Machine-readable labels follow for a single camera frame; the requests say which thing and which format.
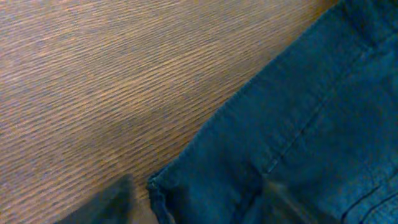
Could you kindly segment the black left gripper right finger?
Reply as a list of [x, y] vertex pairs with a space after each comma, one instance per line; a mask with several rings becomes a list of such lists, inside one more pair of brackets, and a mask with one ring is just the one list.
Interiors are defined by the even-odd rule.
[[262, 188], [263, 218], [266, 224], [311, 223], [311, 214], [279, 183], [265, 180]]

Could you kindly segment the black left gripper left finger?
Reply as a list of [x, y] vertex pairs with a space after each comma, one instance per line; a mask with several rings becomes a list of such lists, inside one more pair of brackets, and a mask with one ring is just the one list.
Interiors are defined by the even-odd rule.
[[124, 175], [56, 224], [127, 224], [132, 196], [131, 177]]

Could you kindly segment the navy blue shorts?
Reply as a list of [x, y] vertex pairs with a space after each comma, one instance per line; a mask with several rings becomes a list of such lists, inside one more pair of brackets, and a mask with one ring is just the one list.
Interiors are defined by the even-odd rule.
[[397, 2], [340, 1], [149, 178], [159, 223], [263, 223], [265, 180], [323, 223], [397, 222]]

